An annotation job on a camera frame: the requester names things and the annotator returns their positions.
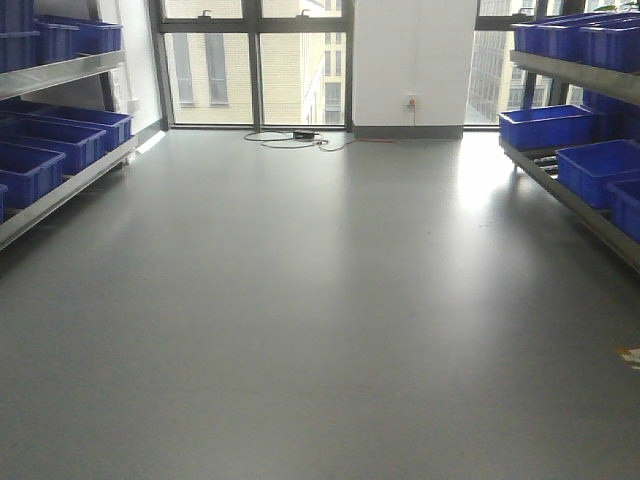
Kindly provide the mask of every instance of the power strip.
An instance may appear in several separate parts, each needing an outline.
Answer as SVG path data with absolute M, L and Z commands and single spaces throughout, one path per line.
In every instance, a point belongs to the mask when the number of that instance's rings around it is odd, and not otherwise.
M 312 130 L 294 130 L 293 131 L 294 140 L 313 140 L 314 138 L 316 138 L 316 132 Z

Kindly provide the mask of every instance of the blue plastic crate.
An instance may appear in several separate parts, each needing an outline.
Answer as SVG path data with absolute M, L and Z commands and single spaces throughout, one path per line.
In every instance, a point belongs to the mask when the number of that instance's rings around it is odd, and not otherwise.
M 611 221 L 640 242 L 640 181 L 610 183 Z
M 38 64 L 45 65 L 76 58 L 78 51 L 75 36 L 80 30 L 79 27 L 37 21 L 36 29 L 40 32 L 37 49 Z
M 36 43 L 40 32 L 0 33 L 0 73 L 36 65 Z
M 580 29 L 584 63 L 595 67 L 636 72 L 640 70 L 640 19 L 604 22 Z
M 593 17 L 593 13 L 578 13 L 575 15 L 565 15 L 563 17 L 548 17 L 530 22 L 516 23 L 512 25 L 515 35 L 515 49 L 521 52 L 543 55 L 545 51 L 545 32 L 539 27 L 553 22 L 564 20 L 570 22 L 588 17 Z
M 608 208 L 607 184 L 640 179 L 640 147 L 613 140 L 556 152 L 558 181 L 593 208 Z
M 33 119 L 17 119 L 0 124 L 0 140 L 63 152 L 63 172 L 75 175 L 104 155 L 104 130 L 63 125 Z
M 601 93 L 583 90 L 582 103 L 584 106 L 592 108 L 599 113 L 625 113 L 629 104 L 617 98 L 607 97 Z
M 43 22 L 78 27 L 74 38 L 75 48 L 80 53 L 96 55 L 122 49 L 122 25 L 53 15 L 38 15 L 36 18 Z
M 4 195 L 7 193 L 6 185 L 0 185 L 0 225 L 4 221 Z
M 0 115 L 28 115 L 44 108 L 50 108 L 51 105 L 44 103 L 27 102 L 19 98 L 9 98 L 0 101 Z
M 0 184 L 6 185 L 5 204 L 26 208 L 63 181 L 64 153 L 0 143 Z
M 640 118 L 633 115 L 623 115 L 623 136 L 630 140 L 640 141 Z
M 620 140 L 629 138 L 625 135 L 624 114 L 607 113 L 598 117 L 598 141 Z
M 598 114 L 574 105 L 515 110 L 499 115 L 500 135 L 519 150 L 592 143 Z
M 541 55 L 570 62 L 581 61 L 584 57 L 581 27 L 634 17 L 640 18 L 640 15 L 637 13 L 594 13 L 578 18 L 561 17 L 557 21 L 539 25 L 538 28 L 542 31 Z
M 33 0 L 0 0 L 0 32 L 31 32 Z
M 115 150 L 131 138 L 133 117 L 130 115 L 71 107 L 51 107 L 41 110 L 35 115 L 66 125 L 105 130 L 107 135 L 103 137 L 103 142 L 106 152 Z

